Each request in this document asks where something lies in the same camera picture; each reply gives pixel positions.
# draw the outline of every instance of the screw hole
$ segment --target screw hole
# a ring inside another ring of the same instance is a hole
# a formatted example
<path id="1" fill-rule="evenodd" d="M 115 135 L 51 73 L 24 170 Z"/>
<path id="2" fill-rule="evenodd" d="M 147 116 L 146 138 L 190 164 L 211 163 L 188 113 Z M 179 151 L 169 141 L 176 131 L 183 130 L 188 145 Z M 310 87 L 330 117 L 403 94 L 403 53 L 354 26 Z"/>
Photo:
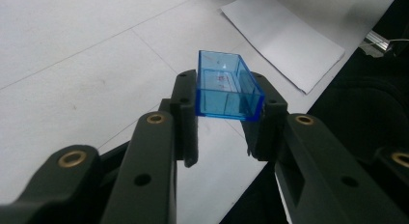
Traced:
<path id="1" fill-rule="evenodd" d="M 351 177 L 347 177 L 347 176 L 345 176 L 345 177 L 342 177 L 341 178 L 341 181 L 345 184 L 345 185 L 348 185 L 348 186 L 350 186 L 350 187 L 358 187 L 358 182 L 355 180 L 355 179 L 353 179 L 353 178 L 351 178 Z"/>
<path id="2" fill-rule="evenodd" d="M 150 124 L 160 124 L 165 121 L 165 117 L 163 115 L 153 114 L 148 116 L 147 118 L 148 123 Z"/>
<path id="3" fill-rule="evenodd" d="M 394 160 L 394 162 L 400 164 L 401 166 L 409 168 L 409 154 L 393 153 L 392 159 Z"/>
<path id="4" fill-rule="evenodd" d="M 150 183 L 151 177 L 149 174 L 141 174 L 135 178 L 135 185 L 137 186 L 145 186 Z"/>
<path id="5" fill-rule="evenodd" d="M 302 124 L 302 125 L 306 125 L 306 126 L 310 126 L 314 124 L 314 120 L 308 116 L 297 116 L 295 117 L 295 120 Z"/>
<path id="6" fill-rule="evenodd" d="M 82 163 L 86 156 L 87 154 L 83 151 L 71 151 L 61 156 L 58 160 L 58 164 L 63 168 L 74 167 Z"/>

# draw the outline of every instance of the transparent blue container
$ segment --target transparent blue container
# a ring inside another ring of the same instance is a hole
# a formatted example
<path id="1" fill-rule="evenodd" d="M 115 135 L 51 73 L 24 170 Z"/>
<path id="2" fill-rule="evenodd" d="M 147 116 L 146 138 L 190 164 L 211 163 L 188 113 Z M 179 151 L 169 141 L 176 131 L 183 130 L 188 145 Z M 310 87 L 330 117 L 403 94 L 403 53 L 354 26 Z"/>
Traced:
<path id="1" fill-rule="evenodd" d="M 240 55 L 199 51 L 196 114 L 256 121 L 264 92 Z"/>

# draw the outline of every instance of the white table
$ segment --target white table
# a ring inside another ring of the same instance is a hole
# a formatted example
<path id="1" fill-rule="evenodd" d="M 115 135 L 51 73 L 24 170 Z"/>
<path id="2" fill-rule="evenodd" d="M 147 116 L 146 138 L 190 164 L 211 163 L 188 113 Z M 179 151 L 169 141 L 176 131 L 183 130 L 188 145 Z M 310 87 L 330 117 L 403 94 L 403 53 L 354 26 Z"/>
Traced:
<path id="1" fill-rule="evenodd" d="M 241 54 L 289 112 L 307 112 L 393 0 L 279 0 L 346 50 L 307 96 L 221 14 L 233 1 L 0 0 L 0 203 L 65 146 L 103 154 L 129 140 L 200 49 Z M 264 165 L 239 122 L 200 118 L 199 139 L 199 163 L 178 164 L 178 223 L 219 222 Z"/>

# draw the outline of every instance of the blue translucent box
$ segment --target blue translucent box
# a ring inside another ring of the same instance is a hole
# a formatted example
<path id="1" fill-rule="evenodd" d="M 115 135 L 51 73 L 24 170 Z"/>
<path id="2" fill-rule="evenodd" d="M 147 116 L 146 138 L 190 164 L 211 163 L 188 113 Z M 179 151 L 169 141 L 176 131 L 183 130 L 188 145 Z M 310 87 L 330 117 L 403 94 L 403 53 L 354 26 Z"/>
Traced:
<path id="1" fill-rule="evenodd" d="M 196 114 L 256 121 L 264 92 L 240 55 L 199 51 Z"/>

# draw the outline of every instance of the white sheet of paper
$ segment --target white sheet of paper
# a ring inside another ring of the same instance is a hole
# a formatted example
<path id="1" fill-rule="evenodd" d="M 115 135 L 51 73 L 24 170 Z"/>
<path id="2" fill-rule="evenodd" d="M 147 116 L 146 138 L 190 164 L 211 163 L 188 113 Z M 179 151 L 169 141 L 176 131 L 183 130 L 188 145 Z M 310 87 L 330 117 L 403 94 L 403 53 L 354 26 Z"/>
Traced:
<path id="1" fill-rule="evenodd" d="M 306 94 L 345 53 L 277 0 L 237 0 L 222 11 L 259 53 Z"/>

